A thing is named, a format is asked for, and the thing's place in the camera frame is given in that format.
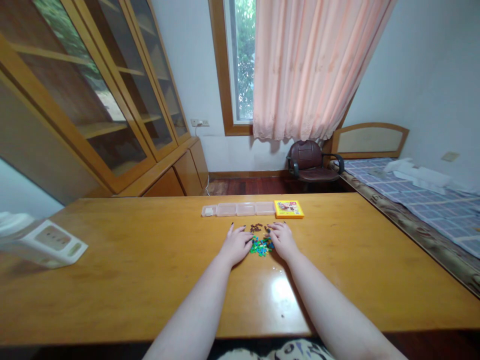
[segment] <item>forearm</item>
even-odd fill
[[[217,256],[157,336],[145,360],[206,359],[220,321],[231,267]]]
[[[288,267],[315,329],[336,359],[404,359],[306,256],[292,256]]]

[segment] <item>pink curtain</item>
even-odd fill
[[[253,135],[329,139],[395,2],[258,0]]]

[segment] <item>patterned bed cover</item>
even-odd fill
[[[480,197],[450,190],[440,195],[392,173],[384,179],[369,174],[392,160],[345,160],[341,177],[480,298],[480,259],[465,250],[480,253],[480,216],[474,209]],[[338,169],[334,161],[330,167]]]

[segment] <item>table surface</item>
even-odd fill
[[[0,344],[151,341],[227,230],[273,216],[201,217],[202,206],[299,200],[299,249],[383,332],[480,328],[479,301],[357,193],[81,199],[51,219],[90,245],[47,270],[0,255]],[[217,337],[314,332],[286,264],[249,254],[230,275]]]

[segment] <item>clear plastic container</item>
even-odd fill
[[[237,216],[253,216],[255,215],[255,203],[254,202],[239,202],[236,205]]]
[[[255,213],[257,215],[273,215],[275,214],[275,205],[273,201],[256,202]]]
[[[205,205],[201,209],[201,216],[202,217],[210,217],[217,215],[217,205]]]
[[[236,203],[220,203],[216,207],[216,215],[218,217],[223,216],[236,216],[237,215],[237,204]]]

